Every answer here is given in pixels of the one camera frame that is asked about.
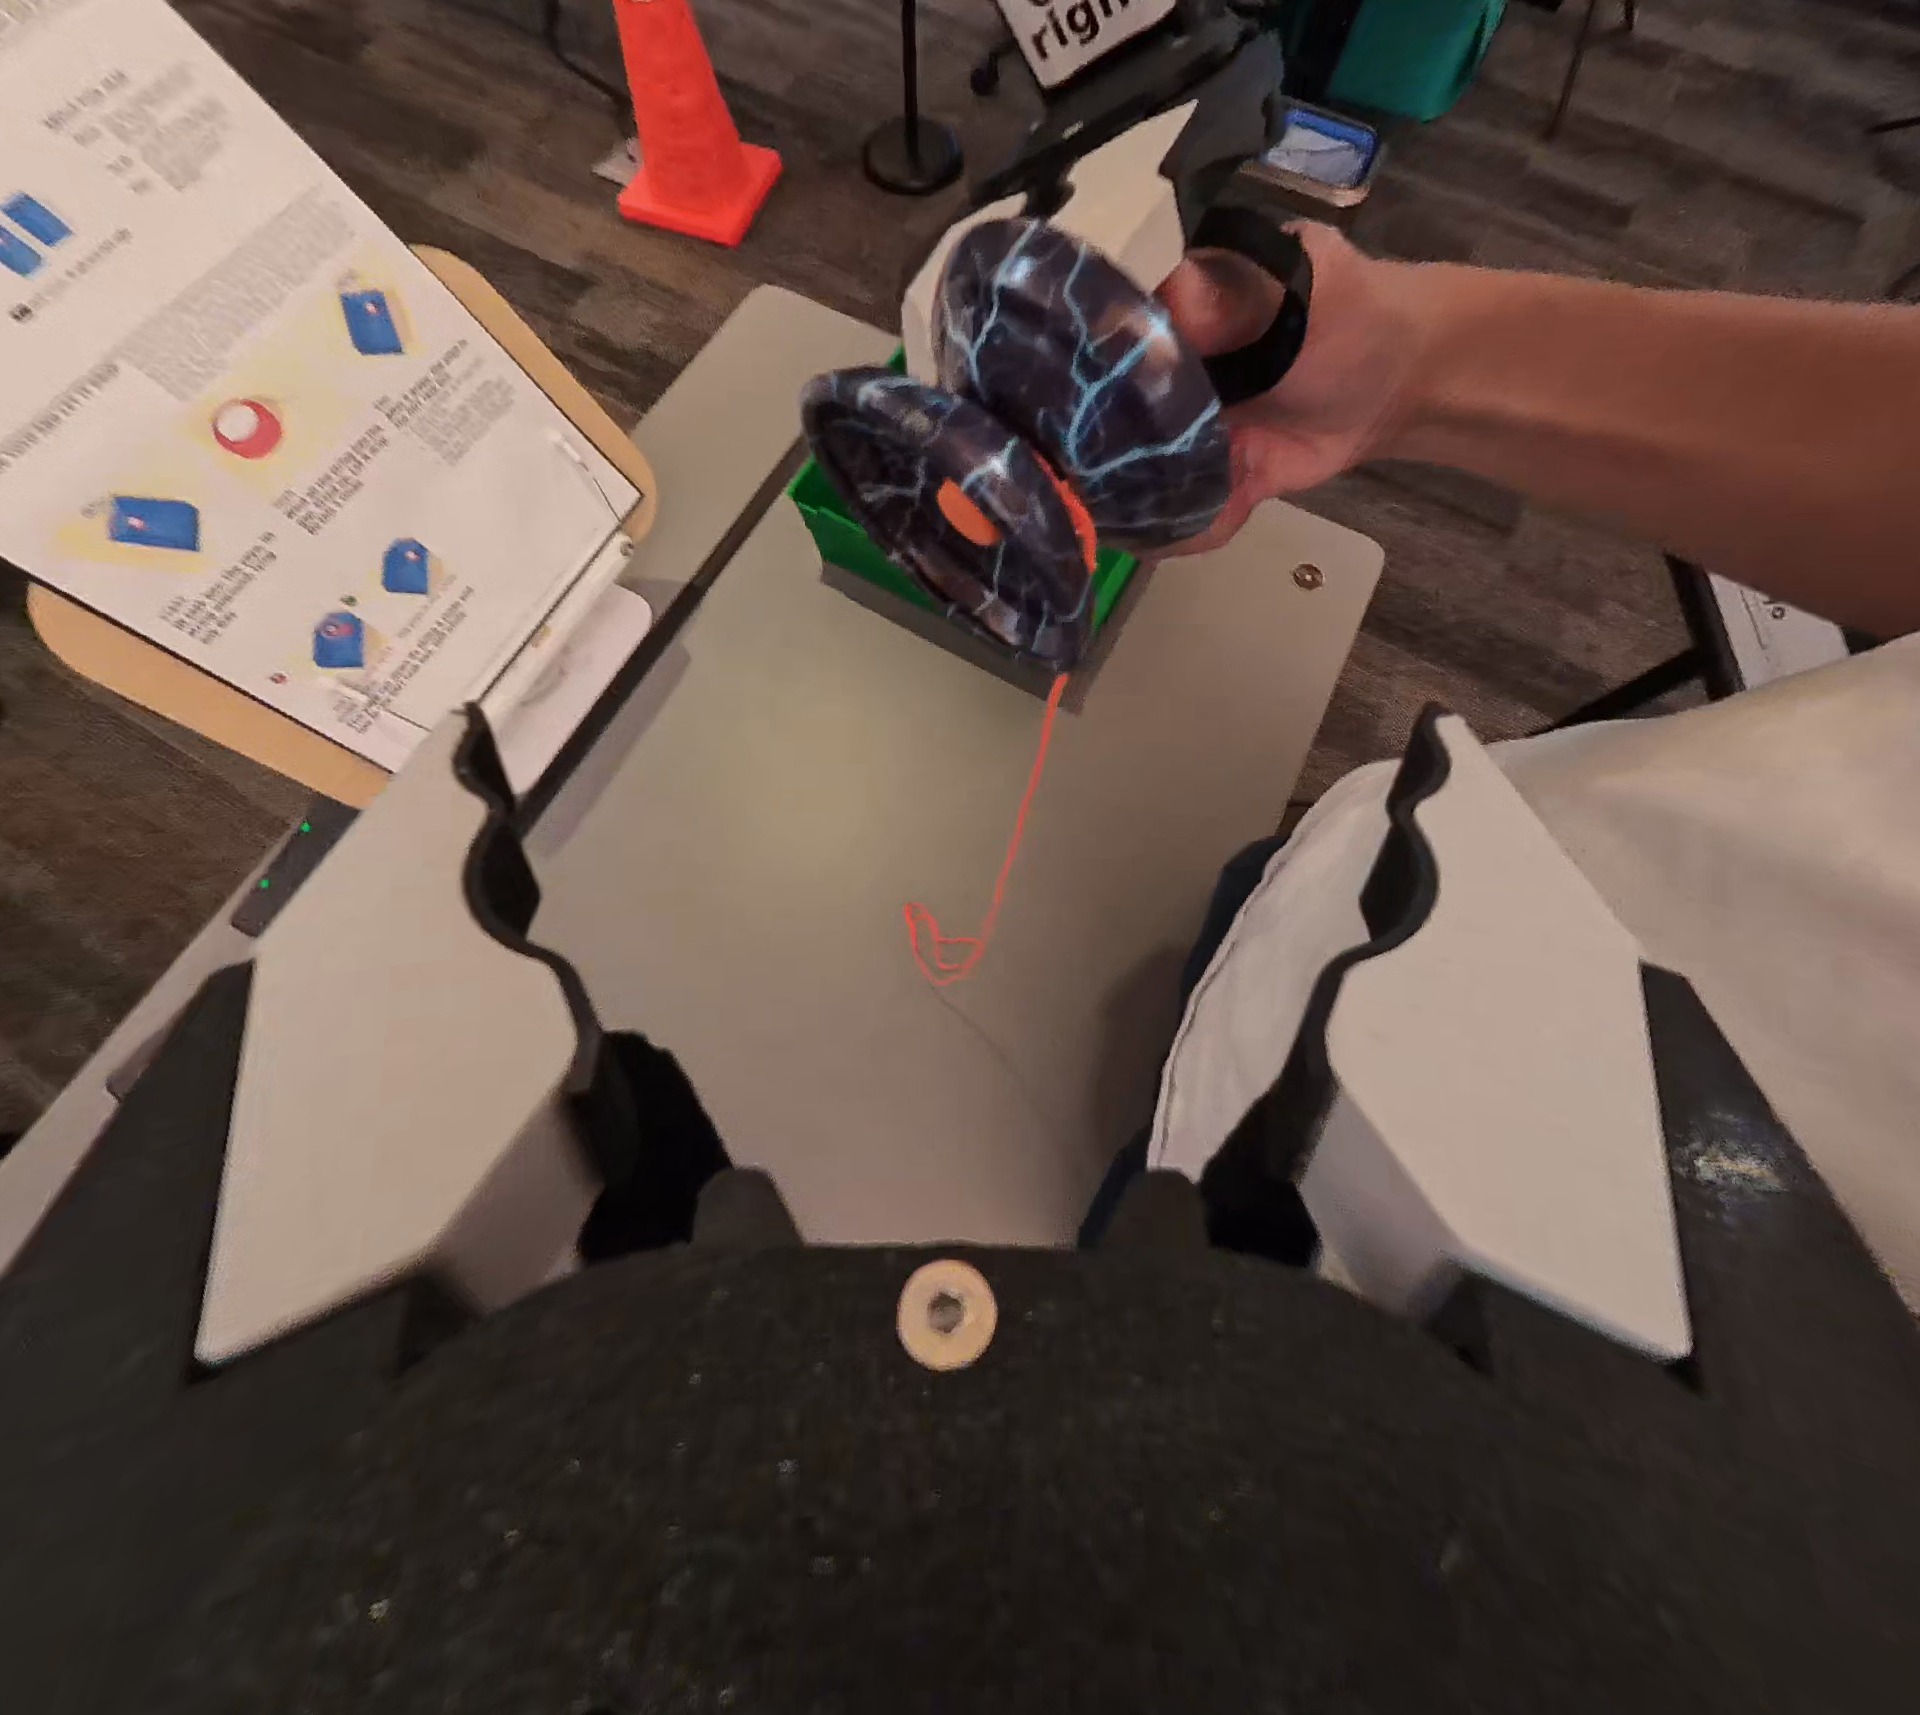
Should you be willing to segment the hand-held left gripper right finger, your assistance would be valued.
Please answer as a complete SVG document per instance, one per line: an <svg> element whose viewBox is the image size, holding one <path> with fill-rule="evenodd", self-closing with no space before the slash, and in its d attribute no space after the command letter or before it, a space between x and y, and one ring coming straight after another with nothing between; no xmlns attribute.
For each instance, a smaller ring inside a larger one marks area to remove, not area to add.
<svg viewBox="0 0 1920 1715"><path fill-rule="evenodd" d="M1431 876L1307 1029L1333 1108L1298 1187L1329 1269L1398 1318L1476 1275L1683 1360L1642 948L1460 718L1409 749L1389 834Z"/></svg>

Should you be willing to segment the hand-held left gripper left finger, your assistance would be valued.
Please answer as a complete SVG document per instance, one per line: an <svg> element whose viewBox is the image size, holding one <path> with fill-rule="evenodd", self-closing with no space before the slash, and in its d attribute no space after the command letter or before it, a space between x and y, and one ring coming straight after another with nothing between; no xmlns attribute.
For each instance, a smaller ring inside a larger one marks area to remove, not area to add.
<svg viewBox="0 0 1920 1715"><path fill-rule="evenodd" d="M484 911L536 887L483 712L451 716L254 948L194 1360L428 1281L506 1312L579 1269L604 1165L579 978Z"/></svg>

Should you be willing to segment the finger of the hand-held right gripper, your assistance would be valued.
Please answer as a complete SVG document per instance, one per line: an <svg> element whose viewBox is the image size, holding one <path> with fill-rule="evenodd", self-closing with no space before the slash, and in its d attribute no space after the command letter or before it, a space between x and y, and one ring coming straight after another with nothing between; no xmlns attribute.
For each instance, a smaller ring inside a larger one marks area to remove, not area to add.
<svg viewBox="0 0 1920 1715"><path fill-rule="evenodd" d="M1132 279L1163 279L1185 261L1185 222L1163 156L1185 137L1185 101L1074 162L1074 241Z"/></svg>
<svg viewBox="0 0 1920 1715"><path fill-rule="evenodd" d="M946 224L901 297L904 362L942 362L967 321L984 319L1009 254L1034 230L1032 207L1032 191L1011 191Z"/></svg>

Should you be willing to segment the dark blue lightning yo-yo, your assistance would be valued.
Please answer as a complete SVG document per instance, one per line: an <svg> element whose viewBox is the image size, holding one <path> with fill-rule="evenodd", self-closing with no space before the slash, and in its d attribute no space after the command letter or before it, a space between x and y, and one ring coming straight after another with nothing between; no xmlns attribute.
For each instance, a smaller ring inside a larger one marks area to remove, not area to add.
<svg viewBox="0 0 1920 1715"><path fill-rule="evenodd" d="M933 368L816 375L808 454L952 624L1062 682L1097 638L1099 552L1174 552L1224 512L1216 384L1162 297L1041 219L956 246Z"/></svg>

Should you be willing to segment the green plastic bin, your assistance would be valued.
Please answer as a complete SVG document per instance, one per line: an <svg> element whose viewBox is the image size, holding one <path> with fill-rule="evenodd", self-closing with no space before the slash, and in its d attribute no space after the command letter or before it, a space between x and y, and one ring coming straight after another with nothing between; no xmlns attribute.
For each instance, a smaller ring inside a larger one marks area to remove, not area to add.
<svg viewBox="0 0 1920 1715"><path fill-rule="evenodd" d="M787 498L844 596L1032 694L1102 659L1142 561L1091 539L1034 436L891 362L806 384L802 438Z"/></svg>

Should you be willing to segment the person's right forearm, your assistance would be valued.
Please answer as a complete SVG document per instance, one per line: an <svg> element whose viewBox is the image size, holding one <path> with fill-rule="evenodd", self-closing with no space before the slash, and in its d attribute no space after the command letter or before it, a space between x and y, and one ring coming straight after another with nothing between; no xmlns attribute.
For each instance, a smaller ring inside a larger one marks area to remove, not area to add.
<svg viewBox="0 0 1920 1715"><path fill-rule="evenodd" d="M1917 631L1917 307L1386 264L1406 460L1616 524L1873 638Z"/></svg>

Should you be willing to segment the black desk control panel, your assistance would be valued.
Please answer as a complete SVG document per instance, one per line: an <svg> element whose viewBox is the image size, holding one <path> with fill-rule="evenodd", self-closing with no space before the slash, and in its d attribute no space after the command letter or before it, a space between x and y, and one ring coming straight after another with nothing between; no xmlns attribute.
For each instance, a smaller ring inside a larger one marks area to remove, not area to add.
<svg viewBox="0 0 1920 1715"><path fill-rule="evenodd" d="M308 797L306 815L238 897L228 925L250 940L265 937L274 915L283 915L287 902L315 878L357 819L359 811L349 804L326 796Z"/></svg>

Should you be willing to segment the grey desk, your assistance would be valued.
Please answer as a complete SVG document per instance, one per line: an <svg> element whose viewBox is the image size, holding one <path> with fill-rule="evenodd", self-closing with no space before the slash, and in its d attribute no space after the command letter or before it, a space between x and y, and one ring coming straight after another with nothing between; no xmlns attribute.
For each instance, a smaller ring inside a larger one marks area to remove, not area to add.
<svg viewBox="0 0 1920 1715"><path fill-rule="evenodd" d="M726 1154L827 1244L1068 1244L1156 1089L1219 862L1283 819L1381 572L1364 535L1268 505L1242 556L1142 571L1050 738L971 981L936 991L901 911L978 932L1041 701L826 580L787 479L797 395L892 335L755 287L638 438L657 603L514 846L530 945L612 1056L646 1034ZM109 1284L180 1252L201 1314L254 948L198 945L165 1029L86 1074L3 1170L3 1288L109 1209Z"/></svg>

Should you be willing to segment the person's right hand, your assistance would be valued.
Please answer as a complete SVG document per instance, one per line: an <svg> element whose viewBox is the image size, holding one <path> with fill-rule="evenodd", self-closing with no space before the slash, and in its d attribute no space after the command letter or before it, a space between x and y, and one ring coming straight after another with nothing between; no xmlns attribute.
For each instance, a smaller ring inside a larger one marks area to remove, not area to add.
<svg viewBox="0 0 1920 1715"><path fill-rule="evenodd" d="M1324 222L1296 222L1288 233L1310 264L1303 352L1283 384L1222 410L1231 498L1216 529L1156 559L1219 552L1261 505L1303 498L1394 454L1423 404L1429 357L1456 267L1366 258Z"/></svg>

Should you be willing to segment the orange traffic cone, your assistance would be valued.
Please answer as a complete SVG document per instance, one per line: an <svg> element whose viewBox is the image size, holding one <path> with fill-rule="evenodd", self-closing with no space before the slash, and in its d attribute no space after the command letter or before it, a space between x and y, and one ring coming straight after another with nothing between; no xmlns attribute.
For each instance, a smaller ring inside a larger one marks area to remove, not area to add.
<svg viewBox="0 0 1920 1715"><path fill-rule="evenodd" d="M612 12L638 128L620 213L736 250L774 191L779 153L742 143L691 0L612 0Z"/></svg>

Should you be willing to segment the teal bin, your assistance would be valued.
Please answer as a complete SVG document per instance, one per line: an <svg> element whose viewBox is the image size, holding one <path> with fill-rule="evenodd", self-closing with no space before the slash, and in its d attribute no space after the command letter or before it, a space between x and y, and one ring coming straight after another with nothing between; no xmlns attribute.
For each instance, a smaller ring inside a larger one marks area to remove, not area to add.
<svg viewBox="0 0 1920 1715"><path fill-rule="evenodd" d="M1508 0L1359 0L1329 101L1398 123L1437 123L1476 79Z"/></svg>

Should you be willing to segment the wooden board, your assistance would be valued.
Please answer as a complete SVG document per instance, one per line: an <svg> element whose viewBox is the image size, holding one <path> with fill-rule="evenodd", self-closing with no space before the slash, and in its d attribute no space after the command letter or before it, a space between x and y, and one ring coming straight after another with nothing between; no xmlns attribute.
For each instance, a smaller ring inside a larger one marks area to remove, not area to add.
<svg viewBox="0 0 1920 1715"><path fill-rule="evenodd" d="M660 482L638 438L612 418L607 404L600 404L570 362L542 344L537 328L530 328L483 273L432 246L414 246L414 258L490 328L525 375L542 386L579 438L638 487L638 507L626 515L626 535L630 544L646 544L657 524ZM366 811L391 789L391 771L366 758L326 743L319 731L274 716L268 703L226 689L209 673L114 626L111 620L86 612L48 586L32 580L27 617L39 642L86 683L170 718L233 758L270 769L315 796Z"/></svg>

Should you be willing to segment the printed instruction sheet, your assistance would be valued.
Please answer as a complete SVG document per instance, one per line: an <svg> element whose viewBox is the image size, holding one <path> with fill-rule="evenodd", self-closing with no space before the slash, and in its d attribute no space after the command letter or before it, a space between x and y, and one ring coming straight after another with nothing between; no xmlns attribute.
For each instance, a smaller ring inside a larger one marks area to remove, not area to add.
<svg viewBox="0 0 1920 1715"><path fill-rule="evenodd" d="M399 771L626 482L165 0L3 0L3 561Z"/></svg>

